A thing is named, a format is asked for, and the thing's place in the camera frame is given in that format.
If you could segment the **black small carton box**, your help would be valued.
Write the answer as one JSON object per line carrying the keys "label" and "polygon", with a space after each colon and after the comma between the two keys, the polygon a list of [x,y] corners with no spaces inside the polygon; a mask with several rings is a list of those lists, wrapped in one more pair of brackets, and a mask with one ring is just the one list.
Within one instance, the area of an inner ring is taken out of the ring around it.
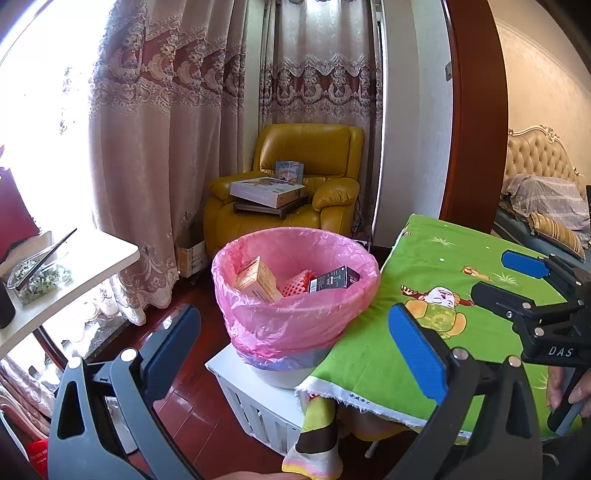
{"label": "black small carton box", "polygon": [[348,266],[342,266],[311,279],[310,285],[308,285],[308,292],[315,293],[329,289],[348,289],[360,279],[361,276],[358,272]]}

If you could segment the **white orange medicine box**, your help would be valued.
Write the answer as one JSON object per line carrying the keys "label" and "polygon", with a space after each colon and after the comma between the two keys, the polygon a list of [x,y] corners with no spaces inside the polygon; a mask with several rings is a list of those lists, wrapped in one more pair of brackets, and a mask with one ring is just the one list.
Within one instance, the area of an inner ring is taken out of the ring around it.
{"label": "white orange medicine box", "polygon": [[283,294],[277,289],[276,277],[260,256],[242,267],[235,280],[235,289],[266,304],[283,299]]}

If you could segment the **red white foam fruit net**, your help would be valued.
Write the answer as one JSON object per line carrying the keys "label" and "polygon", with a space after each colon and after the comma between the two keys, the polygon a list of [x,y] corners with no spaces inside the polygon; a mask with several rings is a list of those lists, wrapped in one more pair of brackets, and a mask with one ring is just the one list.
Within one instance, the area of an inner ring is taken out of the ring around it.
{"label": "red white foam fruit net", "polygon": [[311,281],[315,279],[315,273],[311,270],[303,270],[297,275],[290,277],[280,289],[283,297],[290,297],[308,293],[310,291]]}

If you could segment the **white trash bin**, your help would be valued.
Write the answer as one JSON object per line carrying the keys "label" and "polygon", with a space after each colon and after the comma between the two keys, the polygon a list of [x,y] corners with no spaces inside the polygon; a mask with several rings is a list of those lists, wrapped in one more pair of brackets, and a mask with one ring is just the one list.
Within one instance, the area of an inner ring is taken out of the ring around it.
{"label": "white trash bin", "polygon": [[280,369],[269,369],[250,365],[249,369],[252,370],[252,372],[267,385],[280,389],[294,389],[297,387],[297,385],[300,385],[305,378],[310,376],[315,368],[317,368],[324,359],[325,355],[314,358],[311,360],[310,366],[303,368],[286,368],[281,366]]}

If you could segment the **striped gold pillow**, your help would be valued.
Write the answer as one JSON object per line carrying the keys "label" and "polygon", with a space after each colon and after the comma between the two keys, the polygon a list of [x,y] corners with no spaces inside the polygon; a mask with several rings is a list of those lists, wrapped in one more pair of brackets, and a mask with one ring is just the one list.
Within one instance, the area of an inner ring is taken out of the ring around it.
{"label": "striped gold pillow", "polygon": [[579,237],[568,227],[543,214],[532,212],[527,218],[530,231],[561,250],[583,261],[586,259]]}

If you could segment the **blue bed mattress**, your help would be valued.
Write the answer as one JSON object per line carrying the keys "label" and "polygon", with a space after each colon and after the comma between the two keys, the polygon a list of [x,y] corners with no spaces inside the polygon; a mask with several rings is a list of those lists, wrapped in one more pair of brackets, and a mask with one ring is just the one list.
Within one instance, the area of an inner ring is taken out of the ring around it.
{"label": "blue bed mattress", "polygon": [[546,256],[555,254],[573,265],[577,265],[586,271],[590,271],[590,255],[588,253],[585,254],[585,259],[582,260],[572,253],[567,252],[557,244],[538,235],[533,235],[526,222],[516,218],[513,214],[501,207],[497,208],[493,223],[493,231],[505,240],[535,250]]}

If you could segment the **grey blue blanket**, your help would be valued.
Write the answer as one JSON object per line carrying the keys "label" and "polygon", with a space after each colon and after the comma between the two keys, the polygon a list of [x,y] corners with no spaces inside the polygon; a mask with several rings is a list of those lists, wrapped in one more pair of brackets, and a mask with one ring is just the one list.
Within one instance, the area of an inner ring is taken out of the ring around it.
{"label": "grey blue blanket", "polygon": [[577,186],[569,180],[518,174],[503,182],[501,195],[522,217],[539,213],[572,231],[590,231],[588,204]]}

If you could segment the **green cartoon tablecloth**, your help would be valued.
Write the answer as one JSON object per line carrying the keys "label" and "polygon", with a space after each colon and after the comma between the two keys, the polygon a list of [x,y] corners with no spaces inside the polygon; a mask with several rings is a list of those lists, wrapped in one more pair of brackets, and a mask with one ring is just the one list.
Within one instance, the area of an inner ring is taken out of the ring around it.
{"label": "green cartoon tablecloth", "polygon": [[[308,400],[304,425],[283,459],[283,471],[307,479],[337,479],[342,475],[342,437],[353,435],[377,444],[412,430],[413,443],[421,433],[436,403],[423,395],[391,337],[389,312],[403,304],[450,348],[463,347],[486,362],[517,357],[539,420],[540,479],[588,478],[590,420],[583,403],[571,402],[570,395],[588,378],[590,367],[524,361],[519,335],[523,321],[512,323],[472,300],[472,287],[480,281],[532,299],[538,306],[564,300],[544,280],[504,267],[501,256],[507,250],[549,257],[448,222],[410,217],[384,265],[373,305],[301,383],[300,392]],[[394,465],[406,452],[394,458]]]}

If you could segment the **beige tufted headboard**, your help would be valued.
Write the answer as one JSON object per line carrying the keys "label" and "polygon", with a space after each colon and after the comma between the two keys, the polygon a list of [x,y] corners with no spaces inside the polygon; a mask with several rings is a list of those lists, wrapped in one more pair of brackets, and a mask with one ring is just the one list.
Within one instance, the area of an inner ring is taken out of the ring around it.
{"label": "beige tufted headboard", "polygon": [[573,166],[561,138],[551,127],[534,125],[508,130],[504,178],[519,174],[568,180],[582,197],[586,196],[586,178]]}

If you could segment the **glass food container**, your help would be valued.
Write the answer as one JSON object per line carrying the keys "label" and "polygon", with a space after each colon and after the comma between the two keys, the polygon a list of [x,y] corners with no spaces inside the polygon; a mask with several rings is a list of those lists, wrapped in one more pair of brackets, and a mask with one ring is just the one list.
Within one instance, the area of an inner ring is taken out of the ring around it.
{"label": "glass food container", "polygon": [[13,291],[23,305],[28,305],[54,290],[66,286],[72,280],[71,272],[54,261],[44,264],[28,281],[26,286],[18,292],[15,289],[16,284],[35,264],[35,260],[23,260],[13,268],[8,278],[8,290]]}

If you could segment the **white plastic stool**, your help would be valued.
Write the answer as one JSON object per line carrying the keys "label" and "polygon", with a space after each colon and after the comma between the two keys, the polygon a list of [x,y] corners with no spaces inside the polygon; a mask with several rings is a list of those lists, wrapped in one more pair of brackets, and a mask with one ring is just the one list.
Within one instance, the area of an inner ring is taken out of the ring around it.
{"label": "white plastic stool", "polygon": [[304,425],[294,390],[266,384],[228,344],[205,363],[246,435],[286,456]]}

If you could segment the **black chopsticks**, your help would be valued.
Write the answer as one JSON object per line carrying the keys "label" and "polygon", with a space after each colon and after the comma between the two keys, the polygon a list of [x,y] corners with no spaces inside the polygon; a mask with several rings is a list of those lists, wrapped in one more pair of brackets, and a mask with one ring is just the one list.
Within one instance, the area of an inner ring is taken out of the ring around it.
{"label": "black chopsticks", "polygon": [[35,275],[35,273],[47,262],[47,260],[77,231],[74,228],[71,232],[65,235],[59,242],[57,242],[31,269],[26,275],[16,284],[15,289],[20,292],[28,283],[28,281]]}

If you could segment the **cardboard box on floor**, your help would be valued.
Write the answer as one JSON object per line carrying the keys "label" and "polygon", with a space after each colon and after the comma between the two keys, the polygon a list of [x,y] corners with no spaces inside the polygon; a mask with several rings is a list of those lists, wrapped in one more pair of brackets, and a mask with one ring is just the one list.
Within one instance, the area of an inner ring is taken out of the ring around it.
{"label": "cardboard box on floor", "polygon": [[175,240],[175,255],[179,275],[189,278],[208,264],[204,233],[198,225],[191,225],[185,229]]}

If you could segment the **pink lace curtain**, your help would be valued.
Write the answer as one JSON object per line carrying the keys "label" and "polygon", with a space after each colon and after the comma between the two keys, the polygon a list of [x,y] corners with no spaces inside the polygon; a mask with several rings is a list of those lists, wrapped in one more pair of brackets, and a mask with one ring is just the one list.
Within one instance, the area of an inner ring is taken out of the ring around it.
{"label": "pink lace curtain", "polygon": [[90,158],[98,226],[138,261],[109,283],[135,325],[165,308],[176,238],[206,185],[252,165],[264,127],[362,129],[352,232],[373,231],[383,130],[374,1],[117,1],[92,78]]}

